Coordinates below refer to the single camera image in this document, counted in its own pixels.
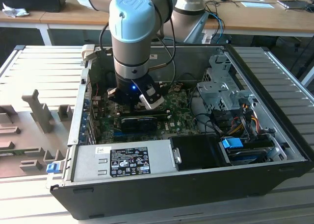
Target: wire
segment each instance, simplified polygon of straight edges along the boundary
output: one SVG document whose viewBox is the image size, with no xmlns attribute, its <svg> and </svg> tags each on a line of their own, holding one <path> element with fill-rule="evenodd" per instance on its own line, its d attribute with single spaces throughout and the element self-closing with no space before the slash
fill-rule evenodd
<svg viewBox="0 0 314 224">
<path fill-rule="evenodd" d="M 173 26 L 172 18 L 170 18 L 170 24 L 171 24 L 172 34 L 173 34 L 173 53 L 172 53 L 171 59 L 167 63 L 160 64 L 160 65 L 157 65 L 157 66 L 149 68 L 148 71 L 154 71 L 154 70 L 158 70 L 158 69 L 166 67 L 167 65 L 169 65 L 173 61 L 173 59 L 176 56 L 176 50 L 177 50 L 177 47 L 176 47 L 176 35 L 175 35 L 175 29 L 174 29 L 174 26 Z"/>
<path fill-rule="evenodd" d="M 161 42 L 161 44 L 163 45 L 163 47 L 166 49 L 167 53 L 169 54 L 169 56 L 171 57 L 171 53 L 169 51 L 169 48 L 165 45 L 165 43 L 157 36 L 158 40 Z M 175 82 L 176 79 L 176 75 L 177 75 L 177 66 L 176 66 L 176 62 L 174 59 L 172 59 L 172 64 L 173 64 L 173 77 L 171 80 L 171 83 L 169 84 L 169 87 L 172 86 L 172 84 Z"/>
<path fill-rule="evenodd" d="M 260 132 L 260 122 L 259 122 L 259 120 L 256 119 L 255 117 L 252 117 L 251 119 L 255 122 L 256 132 L 259 133 Z"/>
<path fill-rule="evenodd" d="M 301 54 L 296 58 L 295 62 L 293 63 L 291 69 L 290 69 L 290 72 L 293 70 L 295 64 L 298 62 L 298 60 L 301 58 L 301 56 L 303 55 L 303 53 L 305 52 L 306 49 L 308 49 L 309 45 L 311 44 L 311 42 L 313 41 L 314 39 L 314 35 L 312 37 L 312 39 L 309 41 L 309 43 L 306 45 L 306 47 L 303 49 L 303 51 L 301 52 Z"/>
<path fill-rule="evenodd" d="M 219 22 L 219 25 L 220 25 L 220 35 L 219 35 L 219 38 L 216 42 L 218 44 L 219 40 L 221 39 L 222 31 L 223 31 L 222 23 L 221 23 L 221 20 L 215 14 L 213 14 L 213 13 L 210 13 L 210 14 L 217 19 L 217 21 Z"/>
<path fill-rule="evenodd" d="M 219 35 L 218 40 L 216 41 L 216 43 L 218 44 L 219 40 L 222 37 L 222 34 L 225 31 L 225 22 L 221 18 L 219 18 L 219 15 L 218 15 L 217 4 L 219 4 L 219 3 L 213 2 L 213 5 L 215 6 L 215 10 L 216 10 L 216 14 L 214 14 L 213 12 L 211 12 L 210 8 L 208 7 L 208 2 L 205 2 L 205 4 L 206 4 L 207 9 L 209 10 L 209 14 L 212 15 L 213 17 L 215 17 L 217 19 L 217 22 L 218 22 L 218 28 L 217 28 L 216 32 L 214 33 L 212 39 L 214 39 L 214 37 L 217 35 L 218 30 L 220 28 L 220 35 Z"/>
<path fill-rule="evenodd" d="M 189 103 L 191 115 L 192 115 L 193 117 L 195 117 L 196 121 L 199 122 L 200 124 L 203 124 L 203 125 L 205 125 L 206 127 L 209 127 L 209 128 L 211 128 L 212 130 L 216 131 L 216 129 L 215 129 L 213 126 L 211 126 L 211 125 L 209 125 L 209 124 L 207 124 L 207 123 L 205 123 L 205 122 L 203 122 L 203 121 L 201 121 L 201 120 L 199 120 L 199 119 L 197 118 L 197 116 L 200 116 L 200 115 L 206 115 L 207 117 L 209 117 L 208 114 L 206 114 L 206 113 L 200 113 L 200 114 L 197 114 L 196 116 L 194 116 L 194 114 L 193 114 L 193 111 L 192 111 L 192 101 L 193 101 L 193 97 L 194 97 L 194 93 L 195 93 L 196 89 L 197 89 L 197 87 L 194 88 L 193 93 L 192 93 L 192 96 L 191 96 L 191 100 L 190 100 L 190 103 Z"/>
<path fill-rule="evenodd" d="M 234 130 L 232 130 L 230 133 L 229 133 L 229 135 L 232 135 L 232 134 L 234 134 L 234 133 L 236 133 L 237 131 L 239 131 L 240 129 L 242 129 L 243 128 L 243 124 L 240 124 L 238 127 L 236 127 Z"/>
<path fill-rule="evenodd" d="M 100 32 L 100 35 L 99 35 L 99 45 L 100 45 L 100 49 L 102 51 L 104 51 L 104 48 L 103 48 L 103 35 L 104 35 L 104 32 L 105 30 L 108 28 L 109 26 L 109 22 L 103 27 L 102 31 Z"/>
</svg>

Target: black cable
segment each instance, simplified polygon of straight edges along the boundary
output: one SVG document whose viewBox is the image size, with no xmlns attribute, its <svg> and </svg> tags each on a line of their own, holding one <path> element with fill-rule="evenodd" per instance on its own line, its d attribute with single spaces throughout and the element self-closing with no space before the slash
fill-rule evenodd
<svg viewBox="0 0 314 224">
<path fill-rule="evenodd" d="M 210 13 L 212 13 L 212 11 L 210 10 L 210 8 L 208 7 L 208 5 L 207 5 L 207 2 L 205 3 L 206 4 L 206 7 L 207 7 L 207 9 L 209 10 L 209 12 Z M 219 18 L 219 16 L 218 16 L 218 13 L 217 13 L 217 7 L 216 7 L 216 5 L 215 4 L 213 4 L 214 6 L 215 6 L 215 9 L 216 9 L 216 16 Z M 218 31 L 219 31 L 219 29 L 220 29 L 220 22 L 219 22 L 219 20 L 218 19 L 216 19 L 217 20 L 217 22 L 218 22 L 218 28 L 217 28 L 217 30 L 215 31 L 215 33 L 214 33 L 214 35 L 212 36 L 212 40 L 216 37 L 216 35 L 217 35 L 217 33 L 218 33 Z"/>
<path fill-rule="evenodd" d="M 104 51 L 104 48 L 103 48 L 103 35 L 104 35 L 104 32 L 106 31 L 106 29 L 108 28 L 109 26 L 109 22 L 103 27 L 102 31 L 100 32 L 100 35 L 99 35 L 99 45 L 100 45 L 100 49 L 102 51 Z"/>
<path fill-rule="evenodd" d="M 216 129 L 215 129 L 213 126 L 211 126 L 211 125 L 209 125 L 209 124 L 207 124 L 207 123 L 205 123 L 205 122 L 203 122 L 203 121 L 201 121 L 201 120 L 199 120 L 199 119 L 197 118 L 197 116 L 200 116 L 200 115 L 206 115 L 207 117 L 209 117 L 208 114 L 206 114 L 206 113 L 200 113 L 200 114 L 197 114 L 196 116 L 194 116 L 194 114 L 193 114 L 193 111 L 192 111 L 192 101 L 193 101 L 193 97 L 194 97 L 194 93 L 195 93 L 196 89 L 197 89 L 197 87 L 194 88 L 193 93 L 192 93 L 192 96 L 191 96 L 191 100 L 190 100 L 190 107 L 189 107 L 189 108 L 190 108 L 191 115 L 192 115 L 193 117 L 195 117 L 195 119 L 197 120 L 197 122 L 199 122 L 200 124 L 203 124 L 203 125 L 205 125 L 206 127 L 209 127 L 209 128 L 211 128 L 212 130 L 216 131 Z"/>
<path fill-rule="evenodd" d="M 169 48 L 165 45 L 165 43 L 158 36 L 157 36 L 157 38 L 158 38 L 159 42 L 161 42 L 163 47 L 166 49 L 169 56 L 171 57 L 171 52 L 169 51 Z M 177 75 L 177 66 L 176 66 L 176 62 L 174 59 L 172 59 L 172 64 L 173 64 L 173 77 L 172 77 L 171 83 L 169 84 L 169 87 L 171 87 L 172 84 L 175 82 L 176 75 Z"/>
<path fill-rule="evenodd" d="M 166 65 L 169 65 L 173 61 L 173 59 L 175 58 L 176 49 L 177 49 L 177 47 L 176 47 L 176 35 L 175 35 L 175 29 L 173 26 L 172 18 L 170 18 L 170 24 L 171 24 L 172 34 L 173 34 L 173 53 L 172 53 L 171 59 L 166 63 Z"/>
<path fill-rule="evenodd" d="M 154 71 L 154 70 L 158 70 L 160 68 L 166 67 L 167 65 L 169 65 L 173 61 L 173 59 L 176 56 L 176 50 L 177 50 L 177 47 L 176 47 L 176 35 L 175 35 L 175 29 L 174 29 L 173 22 L 172 22 L 171 18 L 170 18 L 170 23 L 171 23 L 171 29 L 172 29 L 172 34 L 173 34 L 173 53 L 172 53 L 172 57 L 171 57 L 171 59 L 167 63 L 151 67 L 151 68 L 148 69 L 148 71 Z"/>
<path fill-rule="evenodd" d="M 303 55 L 303 53 L 305 52 L 306 49 L 308 49 L 309 45 L 311 44 L 311 42 L 313 41 L 314 36 L 312 37 L 312 39 L 309 41 L 309 43 L 306 45 L 306 47 L 303 49 L 303 51 L 301 52 L 301 54 L 296 58 L 295 62 L 293 63 L 290 72 L 293 70 L 295 64 L 298 62 L 298 60 L 301 58 L 301 56 Z"/>
<path fill-rule="evenodd" d="M 198 81 L 198 79 L 197 79 L 194 75 L 192 75 L 191 73 L 188 73 L 188 72 L 185 72 L 185 73 L 179 75 L 179 76 L 177 77 L 177 81 L 179 81 L 179 79 L 180 79 L 183 75 L 189 75 L 189 76 L 191 76 L 193 79 L 195 79 L 196 81 Z"/>
</svg>

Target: warning label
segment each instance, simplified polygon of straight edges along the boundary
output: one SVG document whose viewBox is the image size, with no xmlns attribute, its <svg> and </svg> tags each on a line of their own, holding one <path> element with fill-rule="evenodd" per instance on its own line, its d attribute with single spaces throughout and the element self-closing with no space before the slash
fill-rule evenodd
<svg viewBox="0 0 314 224">
<path fill-rule="evenodd" d="M 147 147 L 112 149 L 110 151 L 110 175 L 112 177 L 150 173 Z"/>
</svg>

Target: aluminum profile table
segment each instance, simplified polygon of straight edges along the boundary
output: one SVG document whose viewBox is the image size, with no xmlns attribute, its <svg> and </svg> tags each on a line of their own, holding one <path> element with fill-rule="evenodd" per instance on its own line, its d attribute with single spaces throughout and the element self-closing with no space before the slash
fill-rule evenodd
<svg viewBox="0 0 314 224">
<path fill-rule="evenodd" d="M 75 109 L 78 95 L 81 66 L 81 46 L 48 47 L 16 46 L 0 68 L 0 106 L 11 105 L 17 112 L 12 124 L 1 124 L 0 128 L 18 127 L 18 135 L 0 135 L 0 143 L 12 141 L 14 149 L 42 148 L 55 156 L 57 150 L 62 155 L 67 151 L 67 140 L 71 121 L 62 121 L 58 115 L 60 105 Z M 43 134 L 37 125 L 29 104 L 22 100 L 25 92 L 38 90 L 38 100 L 46 104 L 51 112 L 50 123 L 53 130 Z M 39 156 L 43 168 L 39 171 L 23 172 L 19 168 L 21 160 L 29 160 L 26 155 L 0 157 L 0 177 L 45 174 L 45 162 Z"/>
<path fill-rule="evenodd" d="M 309 144 L 313 145 L 314 107 L 312 95 L 285 70 L 270 52 L 259 48 L 237 48 L 236 50 Z M 0 190 L 5 191 L 0 192 L 0 221 L 5 220 L 5 223 L 45 222 L 54 224 L 314 223 L 314 170 L 300 178 L 286 180 L 271 193 L 262 197 L 228 200 L 89 221 L 74 220 L 50 194 L 49 189 L 46 188 L 46 179 L 47 176 L 45 175 L 0 179 Z"/>
</svg>

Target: light blue joint cap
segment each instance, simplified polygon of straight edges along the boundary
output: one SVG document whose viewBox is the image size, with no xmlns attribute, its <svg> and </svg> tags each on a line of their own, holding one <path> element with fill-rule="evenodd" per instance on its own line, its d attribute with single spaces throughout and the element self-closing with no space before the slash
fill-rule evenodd
<svg viewBox="0 0 314 224">
<path fill-rule="evenodd" d="M 137 43 L 152 34 L 155 7 L 151 0 L 112 0 L 109 7 L 112 36 L 123 43 Z"/>
</svg>

